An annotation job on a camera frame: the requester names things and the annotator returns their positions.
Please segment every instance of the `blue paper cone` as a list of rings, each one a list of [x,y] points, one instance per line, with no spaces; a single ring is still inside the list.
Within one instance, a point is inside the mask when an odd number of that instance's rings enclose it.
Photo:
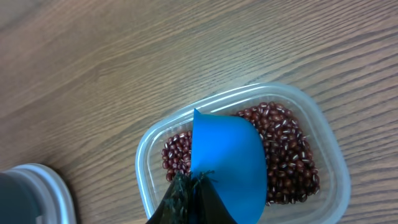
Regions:
[[[245,119],[193,115],[191,171],[209,177],[238,223],[257,223],[266,204],[266,157],[258,132]]]

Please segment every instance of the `plastic container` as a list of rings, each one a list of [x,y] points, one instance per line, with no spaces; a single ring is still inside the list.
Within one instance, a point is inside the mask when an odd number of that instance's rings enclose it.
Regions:
[[[193,109],[208,114],[235,114],[262,101],[284,104],[300,121],[319,169],[321,191],[309,196],[305,203],[265,207],[259,223],[336,223],[341,218],[348,206],[351,184],[337,141],[315,102],[299,89],[280,83],[244,86],[197,101],[145,133],[137,149],[136,174],[148,218],[169,186],[160,151],[168,137],[192,129]]]
[[[23,164],[0,174],[1,223],[76,223],[70,192],[49,167]]]

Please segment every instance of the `bean pile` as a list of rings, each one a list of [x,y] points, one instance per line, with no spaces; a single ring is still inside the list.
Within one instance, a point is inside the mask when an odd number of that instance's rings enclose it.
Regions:
[[[189,174],[191,168],[192,131],[169,137],[162,149],[162,167],[167,169],[166,180],[171,182],[177,171]]]
[[[262,102],[233,116],[252,123],[262,140],[267,158],[267,206],[305,202],[308,196],[319,192],[313,152],[291,110],[280,103]],[[178,170],[183,174],[190,172],[191,143],[191,131],[176,134],[165,143],[162,158],[168,181]]]

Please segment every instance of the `wooden table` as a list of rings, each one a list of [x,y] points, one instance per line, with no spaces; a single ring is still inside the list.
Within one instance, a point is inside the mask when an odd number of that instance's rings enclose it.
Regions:
[[[259,82],[323,110],[352,180],[342,223],[398,222],[398,1],[3,0],[0,169],[59,171],[82,223],[144,223],[156,121]]]

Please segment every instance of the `red bean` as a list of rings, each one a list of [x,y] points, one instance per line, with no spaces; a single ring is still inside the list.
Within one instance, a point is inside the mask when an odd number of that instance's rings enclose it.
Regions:
[[[277,178],[276,177],[271,178],[271,184],[272,185],[276,185],[276,182],[277,182]]]
[[[271,161],[278,163],[279,162],[279,156],[277,156],[276,154],[271,155]]]
[[[260,119],[261,124],[263,124],[265,126],[265,124],[268,124],[268,126],[270,125],[270,122],[267,118],[261,118]]]
[[[307,189],[310,187],[311,180],[305,179],[303,182],[303,186]]]
[[[280,123],[275,123],[274,128],[275,130],[280,130],[280,127],[282,127],[282,125]]]
[[[311,169],[311,173],[312,173],[312,174],[318,174],[318,169],[317,169],[317,168]]]
[[[300,202],[305,202],[307,200],[307,195],[302,195],[299,199]]]
[[[269,115],[269,109],[264,109],[261,115],[263,115],[264,118],[267,118],[267,116]]]
[[[279,164],[279,168],[281,168],[281,169],[287,168],[286,162],[281,162],[281,163]]]
[[[276,184],[276,187],[277,187],[279,190],[283,190],[283,188],[284,188],[284,181],[283,181],[282,179],[279,179],[278,182],[277,182],[277,184]]]
[[[277,142],[272,142],[271,147],[278,148],[279,144]]]
[[[286,150],[283,147],[279,149],[279,156],[281,158],[286,158]]]
[[[163,169],[168,169],[170,167],[170,165],[167,161],[163,161],[162,167],[163,167]]]
[[[293,112],[292,112],[291,110],[289,110],[289,109],[286,109],[284,114],[285,114],[287,117],[293,116]]]
[[[169,159],[173,159],[174,158],[174,153],[172,151],[169,152]]]
[[[260,115],[258,113],[253,113],[251,115],[251,119],[258,121],[258,120],[260,120]]]
[[[285,187],[289,188],[292,186],[292,181],[290,179],[285,179],[284,185],[285,185]]]
[[[278,177],[285,177],[286,173],[284,171],[278,171]]]
[[[268,169],[269,169],[269,170],[278,170],[278,165],[277,165],[277,164],[271,164],[271,165],[268,167]]]
[[[290,156],[290,159],[291,159],[292,161],[296,161],[297,159],[299,159],[299,155],[298,155],[298,154],[292,154],[292,155]]]
[[[166,174],[166,180],[171,182],[173,180],[173,175],[172,174]]]
[[[315,167],[315,163],[313,161],[310,161],[310,163],[308,164],[309,168]]]
[[[320,191],[319,186],[316,186],[315,189],[314,189],[314,191],[313,191],[313,194],[317,194],[319,191]]]
[[[272,108],[272,109],[275,108],[275,103],[274,103],[273,101],[269,102],[268,105],[269,105],[269,107]]]
[[[290,120],[290,122],[292,122],[292,124],[293,124],[294,126],[296,126],[296,127],[299,126],[299,121],[297,120],[297,118],[292,118],[292,119]]]
[[[304,172],[304,168],[303,167],[297,167],[296,168],[296,171],[298,172],[298,173],[303,173]]]
[[[289,143],[289,147],[291,147],[291,148],[296,147],[296,145],[297,145],[297,141],[291,141],[291,142]]]
[[[310,149],[308,149],[307,150],[307,154],[308,154],[308,159],[313,159],[313,152],[310,150]]]
[[[290,168],[294,169],[296,167],[296,163],[290,162],[287,164]]]
[[[305,190],[304,189],[299,189],[297,193],[299,195],[304,195],[305,194]]]
[[[273,198],[273,197],[274,197],[274,194],[268,191],[267,197],[268,197],[268,198]]]
[[[176,142],[180,139],[180,136],[178,134],[176,134],[175,136],[173,136],[173,142]]]
[[[267,108],[267,106],[268,106],[268,104],[266,102],[261,102],[259,104],[259,107],[261,107],[261,108]]]
[[[245,109],[244,110],[244,115],[247,116],[247,117],[251,117],[252,111],[250,109]]]
[[[287,174],[288,176],[292,176],[292,175],[294,174],[294,170],[293,170],[292,168],[288,168],[288,169],[286,170],[286,174]]]
[[[273,115],[272,116],[272,120],[273,121],[282,121],[283,117],[281,117],[280,115]]]
[[[282,104],[280,104],[280,103],[276,103],[276,104],[275,104],[275,108],[276,108],[277,110],[280,110],[280,111],[285,110],[285,107],[284,107]]]
[[[298,156],[300,156],[300,159],[306,159],[308,156],[307,156],[307,153],[305,152],[305,151],[302,151],[302,152],[300,152],[299,154],[298,154]]]
[[[182,148],[182,145],[181,145],[180,143],[178,144],[177,149],[178,149],[180,152],[182,152],[183,148]]]
[[[279,112],[278,112],[277,110],[270,110],[270,111],[269,111],[269,114],[271,114],[271,115],[277,115],[277,114],[279,114]]]
[[[180,138],[185,138],[187,136],[188,136],[188,134],[185,131],[180,133]]]
[[[296,161],[296,166],[299,168],[304,168],[304,163],[302,161]]]
[[[312,181],[314,184],[319,184],[319,176],[316,174],[312,175]]]
[[[312,173],[309,170],[304,170],[303,175],[305,178],[311,178]]]
[[[290,128],[286,128],[282,131],[282,133],[284,134],[290,134],[292,132],[292,130]]]
[[[244,111],[238,111],[236,112],[236,115],[243,117],[244,116]]]
[[[302,159],[301,160],[304,164],[309,164],[311,162],[311,160],[309,159]]]
[[[190,160],[191,160],[191,157],[190,157],[189,154],[184,154],[183,157],[182,157],[182,159],[183,159],[185,162],[187,162],[187,161],[190,161]]]
[[[288,135],[287,138],[288,138],[289,141],[294,141],[294,140],[296,140],[296,136],[295,136],[294,134]]]

